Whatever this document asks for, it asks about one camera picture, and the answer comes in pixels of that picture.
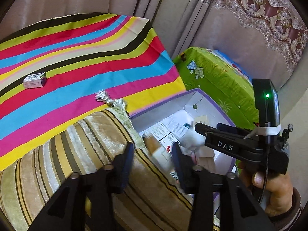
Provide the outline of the right hand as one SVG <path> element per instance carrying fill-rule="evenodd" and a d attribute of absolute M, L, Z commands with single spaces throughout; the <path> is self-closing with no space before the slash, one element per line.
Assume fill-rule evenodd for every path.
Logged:
<path fill-rule="evenodd" d="M 252 185 L 262 189 L 264 175 L 256 172 L 251 175 L 246 171 L 246 164 L 239 162 L 238 168 L 241 169 L 240 179 L 246 187 Z M 292 207 L 293 186 L 289 173 L 279 174 L 277 177 L 268 179 L 265 190 L 270 192 L 270 200 L 267 204 L 265 213 L 270 216 L 278 216 L 288 212 Z"/>

